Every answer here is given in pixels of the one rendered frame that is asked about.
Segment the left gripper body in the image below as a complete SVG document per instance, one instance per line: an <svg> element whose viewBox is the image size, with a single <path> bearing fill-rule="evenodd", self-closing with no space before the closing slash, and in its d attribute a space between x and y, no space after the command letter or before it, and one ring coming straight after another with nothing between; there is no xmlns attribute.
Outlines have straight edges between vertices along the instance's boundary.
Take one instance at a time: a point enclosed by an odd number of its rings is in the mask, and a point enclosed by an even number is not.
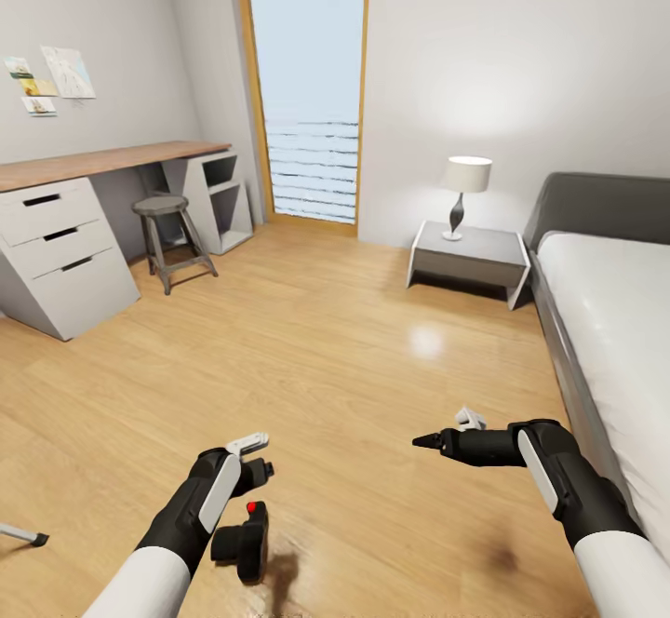
<svg viewBox="0 0 670 618"><path fill-rule="evenodd" d="M241 468L244 468L244 482L242 483L240 490L232 495L232 498L241 497L247 494L247 492L256 490L267 484L268 478L262 457L249 461L248 463L241 463Z"/></svg>

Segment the digital camera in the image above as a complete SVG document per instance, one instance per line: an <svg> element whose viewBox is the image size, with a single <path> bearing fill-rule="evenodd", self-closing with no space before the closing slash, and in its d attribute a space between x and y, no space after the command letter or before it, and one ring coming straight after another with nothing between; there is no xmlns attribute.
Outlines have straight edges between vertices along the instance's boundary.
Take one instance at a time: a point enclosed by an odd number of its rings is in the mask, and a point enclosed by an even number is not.
<svg viewBox="0 0 670 618"><path fill-rule="evenodd" d="M237 575L243 584L261 578L268 522L265 502L250 503L247 510L249 519L242 526L217 528L210 540L211 560L236 559Z"/></svg>

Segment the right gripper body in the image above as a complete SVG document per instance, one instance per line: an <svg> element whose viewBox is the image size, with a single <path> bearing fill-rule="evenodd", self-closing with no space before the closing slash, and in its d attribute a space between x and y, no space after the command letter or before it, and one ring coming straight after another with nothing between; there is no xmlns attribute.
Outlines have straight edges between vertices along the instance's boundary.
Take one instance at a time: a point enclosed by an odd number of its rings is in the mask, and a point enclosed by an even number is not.
<svg viewBox="0 0 670 618"><path fill-rule="evenodd" d="M500 466L492 453L491 432L492 429L459 431L445 428L444 453L446 457L470 466Z"/></svg>

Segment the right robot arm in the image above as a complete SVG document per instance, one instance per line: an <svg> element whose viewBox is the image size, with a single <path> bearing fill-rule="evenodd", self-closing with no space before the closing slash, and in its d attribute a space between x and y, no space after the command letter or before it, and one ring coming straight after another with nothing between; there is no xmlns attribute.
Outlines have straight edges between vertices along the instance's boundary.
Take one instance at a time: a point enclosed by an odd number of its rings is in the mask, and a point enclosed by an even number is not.
<svg viewBox="0 0 670 618"><path fill-rule="evenodd" d="M532 419L488 430L464 407L459 430L417 437L412 446L470 466L528 467L556 521L562 521L600 618L670 618L670 566L629 516L616 484L600 477L560 422Z"/></svg>

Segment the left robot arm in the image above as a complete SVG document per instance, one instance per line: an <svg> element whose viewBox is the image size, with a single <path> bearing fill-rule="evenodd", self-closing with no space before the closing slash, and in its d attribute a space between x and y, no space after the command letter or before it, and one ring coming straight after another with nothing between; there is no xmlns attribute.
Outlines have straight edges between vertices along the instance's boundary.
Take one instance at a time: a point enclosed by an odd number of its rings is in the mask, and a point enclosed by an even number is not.
<svg viewBox="0 0 670 618"><path fill-rule="evenodd" d="M275 474L272 462L242 457L265 447L268 436L256 433L227 449L200 453L188 479L82 618L177 618L230 498L266 485Z"/></svg>

